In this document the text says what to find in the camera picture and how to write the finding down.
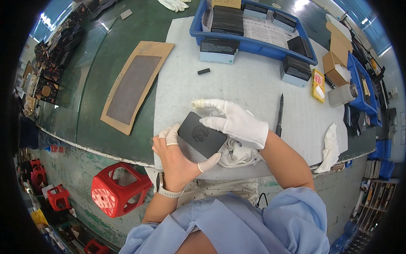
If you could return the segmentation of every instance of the white glove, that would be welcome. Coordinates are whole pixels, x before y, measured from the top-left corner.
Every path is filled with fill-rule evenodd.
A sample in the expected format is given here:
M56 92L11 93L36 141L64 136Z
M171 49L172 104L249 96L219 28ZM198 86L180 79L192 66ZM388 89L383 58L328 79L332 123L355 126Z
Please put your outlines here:
M179 127L180 127L180 124L175 124L172 127L165 128L164 130L162 130L158 134L158 138L159 139L166 139L166 146L170 146L170 145L177 146L177 149L175 151L172 151L173 153L171 154L171 156L173 156L174 158L179 158L177 156L181 156L185 160L187 160L185 158L185 156L182 154L182 152L180 151L179 145L178 145L178 142L177 142L177 136L178 136L177 132L179 130ZM217 162L220 160L220 157L221 157L221 153L219 153L219 152L215 153L210 158L208 158L207 160L197 163L197 167L199 168L200 172L203 173L203 172L211 169L212 167L214 167L214 165L217 164Z
M192 0L158 0L166 8L170 9L171 11L184 11L185 9L189 8L185 2L191 2Z
M238 140L243 145L263 149L268 136L268 123L257 120L238 104L219 99L200 99L192 102L194 109L216 109L221 117L203 117L200 122Z

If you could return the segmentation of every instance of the white watch strap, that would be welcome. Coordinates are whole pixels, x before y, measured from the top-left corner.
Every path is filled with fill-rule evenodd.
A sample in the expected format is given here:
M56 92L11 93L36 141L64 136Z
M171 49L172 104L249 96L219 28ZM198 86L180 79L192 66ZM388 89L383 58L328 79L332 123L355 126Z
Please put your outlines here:
M164 195L166 197L169 197L169 198L179 198L180 196L182 196L184 191L185 190L182 190L181 192L171 192L171 191L165 190L162 187L162 188L159 188L158 193L161 194L161 195Z

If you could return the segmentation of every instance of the embossed logo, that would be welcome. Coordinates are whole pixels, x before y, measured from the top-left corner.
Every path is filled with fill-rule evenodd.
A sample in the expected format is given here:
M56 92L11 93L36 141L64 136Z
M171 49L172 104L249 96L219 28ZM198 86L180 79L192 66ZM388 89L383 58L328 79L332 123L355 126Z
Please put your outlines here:
M192 131L192 136L194 141L204 142L209 136L209 130L203 125L196 126Z

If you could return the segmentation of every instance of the green workbench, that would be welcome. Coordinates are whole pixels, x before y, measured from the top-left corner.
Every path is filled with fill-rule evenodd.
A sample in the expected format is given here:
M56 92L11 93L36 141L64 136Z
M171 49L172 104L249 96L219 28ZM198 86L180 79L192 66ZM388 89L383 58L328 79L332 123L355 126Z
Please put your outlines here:
M166 9L157 0L122 0L111 7L100 19L84 25L89 37L97 37L100 45L94 57L81 68L77 62L87 56L85 45L77 49L74 64L65 71L58 92L60 107L43 103L37 124L58 137L104 154L142 163L153 164L150 139L153 136L155 108L155 79L143 105L138 111L130 136L100 120L103 107L111 87L128 57L139 41L166 41L172 19L194 16L199 0L188 3L189 9L175 13ZM295 0L261 0L261 3L277 3L281 10L298 17L308 36L329 49L330 32L325 27L326 12L313 2L305 5ZM121 20L120 14L131 9L133 14ZM97 30L109 23L109 31L102 34ZM369 129L363 136L349 137L349 150L341 160L348 160L375 148L375 129Z

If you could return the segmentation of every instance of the light blue shirt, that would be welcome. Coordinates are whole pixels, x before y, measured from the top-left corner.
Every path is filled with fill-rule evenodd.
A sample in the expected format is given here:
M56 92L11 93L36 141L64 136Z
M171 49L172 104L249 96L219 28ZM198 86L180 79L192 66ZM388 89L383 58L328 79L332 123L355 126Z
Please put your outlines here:
M232 193L179 207L162 223L130 230L120 254L175 253L198 227L218 254L328 253L326 206L307 187L288 188L260 210Z

